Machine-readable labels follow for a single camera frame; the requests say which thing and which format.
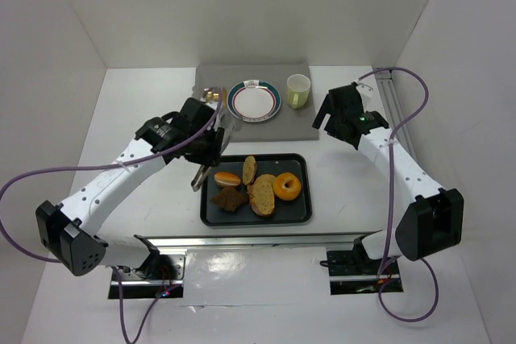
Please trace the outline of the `aluminium rail at front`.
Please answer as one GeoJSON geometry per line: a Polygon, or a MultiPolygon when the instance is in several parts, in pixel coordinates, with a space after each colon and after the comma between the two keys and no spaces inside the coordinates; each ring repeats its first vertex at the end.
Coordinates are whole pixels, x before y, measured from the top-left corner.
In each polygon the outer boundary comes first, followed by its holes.
{"type": "Polygon", "coordinates": [[[217,235],[186,237],[147,237],[159,248],[241,248],[241,247],[297,247],[331,246],[353,244],[356,238],[367,235],[357,233],[315,233],[315,234],[257,234],[257,235],[217,235]]]}

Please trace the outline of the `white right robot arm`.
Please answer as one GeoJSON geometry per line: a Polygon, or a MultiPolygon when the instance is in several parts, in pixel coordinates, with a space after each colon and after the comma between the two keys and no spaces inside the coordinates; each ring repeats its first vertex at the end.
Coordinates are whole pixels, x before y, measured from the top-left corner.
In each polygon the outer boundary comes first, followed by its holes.
{"type": "Polygon", "coordinates": [[[352,262],[403,256],[417,261],[458,245],[462,239],[464,198],[445,189],[392,138],[388,122],[364,108],[357,85],[331,89],[313,122],[329,136],[352,145],[366,156],[389,182],[388,225],[356,238],[352,262]]]}

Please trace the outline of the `white plate with coloured rim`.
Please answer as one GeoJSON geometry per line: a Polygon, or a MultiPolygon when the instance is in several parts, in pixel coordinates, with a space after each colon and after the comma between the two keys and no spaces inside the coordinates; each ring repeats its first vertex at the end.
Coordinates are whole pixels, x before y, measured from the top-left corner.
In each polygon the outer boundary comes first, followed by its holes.
{"type": "Polygon", "coordinates": [[[281,95],[266,81],[242,81],[227,94],[227,108],[243,122],[265,122],[279,112],[281,95]]]}

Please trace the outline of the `black rectangular tray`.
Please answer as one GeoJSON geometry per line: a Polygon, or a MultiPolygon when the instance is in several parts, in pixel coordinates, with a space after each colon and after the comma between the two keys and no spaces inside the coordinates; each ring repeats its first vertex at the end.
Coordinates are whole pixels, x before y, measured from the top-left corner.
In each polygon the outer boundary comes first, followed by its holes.
{"type": "Polygon", "coordinates": [[[299,154],[227,155],[202,186],[200,218],[207,226],[297,225],[311,216],[299,154]]]}

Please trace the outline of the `small seeded bread slice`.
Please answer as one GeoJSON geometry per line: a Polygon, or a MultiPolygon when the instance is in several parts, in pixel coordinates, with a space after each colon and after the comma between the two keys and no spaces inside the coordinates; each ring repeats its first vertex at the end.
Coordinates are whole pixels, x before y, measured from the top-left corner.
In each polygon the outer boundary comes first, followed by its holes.
{"type": "Polygon", "coordinates": [[[250,185],[254,182],[257,171],[257,163],[255,156],[249,155],[243,162],[242,182],[245,185],[250,185]]]}

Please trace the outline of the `dark brown bread piece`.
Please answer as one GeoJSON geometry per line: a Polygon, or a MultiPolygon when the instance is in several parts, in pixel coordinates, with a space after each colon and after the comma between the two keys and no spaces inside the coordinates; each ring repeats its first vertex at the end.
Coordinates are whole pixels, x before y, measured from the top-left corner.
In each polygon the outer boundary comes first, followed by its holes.
{"type": "Polygon", "coordinates": [[[210,202],[227,212],[234,213],[241,206],[247,204],[249,198],[246,193],[240,192],[236,188],[226,187],[214,195],[210,202]]]}

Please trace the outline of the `glazed round bun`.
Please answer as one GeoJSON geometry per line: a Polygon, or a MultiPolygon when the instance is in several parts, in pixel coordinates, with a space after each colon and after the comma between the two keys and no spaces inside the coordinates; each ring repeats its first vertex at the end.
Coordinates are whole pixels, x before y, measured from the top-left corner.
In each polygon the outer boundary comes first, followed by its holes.
{"type": "Polygon", "coordinates": [[[217,186],[222,188],[237,188],[242,182],[239,176],[231,172],[216,172],[214,174],[214,181],[217,186]]]}

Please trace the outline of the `orange bagel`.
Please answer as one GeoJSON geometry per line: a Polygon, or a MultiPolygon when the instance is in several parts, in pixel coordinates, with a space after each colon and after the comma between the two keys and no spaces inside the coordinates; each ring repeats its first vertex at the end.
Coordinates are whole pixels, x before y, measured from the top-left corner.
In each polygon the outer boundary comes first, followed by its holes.
{"type": "Polygon", "coordinates": [[[273,181],[273,191],[283,201],[295,200],[301,190],[301,181],[291,172],[284,172],[273,181]]]}

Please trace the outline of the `aluminium rail at right wall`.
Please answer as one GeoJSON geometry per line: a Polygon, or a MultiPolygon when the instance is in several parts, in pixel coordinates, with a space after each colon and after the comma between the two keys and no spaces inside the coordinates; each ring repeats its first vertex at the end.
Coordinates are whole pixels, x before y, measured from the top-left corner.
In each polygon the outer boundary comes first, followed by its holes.
{"type": "MultiPolygon", "coordinates": [[[[396,126],[405,119],[405,115],[402,112],[400,100],[393,82],[392,73],[389,71],[383,71],[375,73],[374,77],[384,106],[385,118],[389,121],[391,126],[396,126]]],[[[406,125],[397,132],[397,139],[406,151],[416,160],[417,157],[406,125]]]]}

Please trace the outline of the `pale green mug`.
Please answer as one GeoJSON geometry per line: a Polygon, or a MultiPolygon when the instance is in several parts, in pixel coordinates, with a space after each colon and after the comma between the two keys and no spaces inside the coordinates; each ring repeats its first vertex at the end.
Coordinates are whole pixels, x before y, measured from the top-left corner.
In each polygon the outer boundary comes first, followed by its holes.
{"type": "Polygon", "coordinates": [[[310,96],[311,80],[302,74],[287,79],[287,103],[292,109],[301,109],[310,96]]]}

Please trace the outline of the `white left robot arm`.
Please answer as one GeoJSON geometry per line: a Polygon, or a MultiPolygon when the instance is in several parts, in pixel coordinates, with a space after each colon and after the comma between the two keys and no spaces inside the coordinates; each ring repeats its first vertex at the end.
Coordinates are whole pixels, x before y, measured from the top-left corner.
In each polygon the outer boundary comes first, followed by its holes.
{"type": "Polygon", "coordinates": [[[181,110],[147,120],[119,157],[80,191],[57,205],[45,201],[36,209],[41,242],[75,276],[103,265],[135,269],[148,278],[170,267],[171,260],[141,235],[108,241],[98,233],[134,190],[174,159],[198,165],[190,184],[198,191],[218,166],[233,127],[224,102],[211,107],[193,97],[181,110]]]}

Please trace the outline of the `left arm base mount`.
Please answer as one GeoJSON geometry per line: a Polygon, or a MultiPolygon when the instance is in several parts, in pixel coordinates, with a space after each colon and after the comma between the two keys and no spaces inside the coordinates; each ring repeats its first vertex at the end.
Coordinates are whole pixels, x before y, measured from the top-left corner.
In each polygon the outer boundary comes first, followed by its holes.
{"type": "Polygon", "coordinates": [[[160,248],[160,261],[152,274],[117,267],[124,300],[180,299],[184,295],[185,247],[160,248]]]}

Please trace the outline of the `large seeded bread slice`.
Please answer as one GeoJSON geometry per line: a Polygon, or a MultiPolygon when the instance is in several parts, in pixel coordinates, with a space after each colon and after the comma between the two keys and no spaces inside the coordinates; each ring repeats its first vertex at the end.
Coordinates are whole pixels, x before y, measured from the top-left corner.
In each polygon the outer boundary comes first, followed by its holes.
{"type": "Polygon", "coordinates": [[[275,211],[275,193],[273,191],[274,175],[258,176],[253,184],[248,186],[249,204],[252,211],[262,217],[269,218],[275,211]]]}

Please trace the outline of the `grey placemat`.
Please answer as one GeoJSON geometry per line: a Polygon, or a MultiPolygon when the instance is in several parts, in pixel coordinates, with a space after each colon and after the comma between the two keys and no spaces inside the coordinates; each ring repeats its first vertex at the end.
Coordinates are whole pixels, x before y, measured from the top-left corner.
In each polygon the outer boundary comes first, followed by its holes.
{"type": "Polygon", "coordinates": [[[196,67],[192,96],[200,98],[205,89],[223,88],[230,91],[241,81],[261,80],[274,86],[281,95],[279,112],[265,122],[249,123],[235,118],[234,143],[311,141],[319,138],[312,127],[315,117],[313,96],[300,109],[294,110],[286,103],[287,79],[294,74],[310,76],[305,62],[296,64],[228,65],[201,64],[196,67]]]}

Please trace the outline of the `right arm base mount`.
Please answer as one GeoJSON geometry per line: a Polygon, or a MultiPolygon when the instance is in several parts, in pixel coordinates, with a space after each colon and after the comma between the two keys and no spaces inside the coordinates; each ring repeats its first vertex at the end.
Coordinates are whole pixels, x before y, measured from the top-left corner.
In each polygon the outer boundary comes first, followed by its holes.
{"type": "Polygon", "coordinates": [[[380,259],[367,256],[360,238],[353,241],[351,249],[328,251],[327,257],[319,262],[328,270],[332,296],[373,294],[381,287],[384,292],[403,292],[397,263],[392,263],[378,276],[380,264],[380,259]]]}

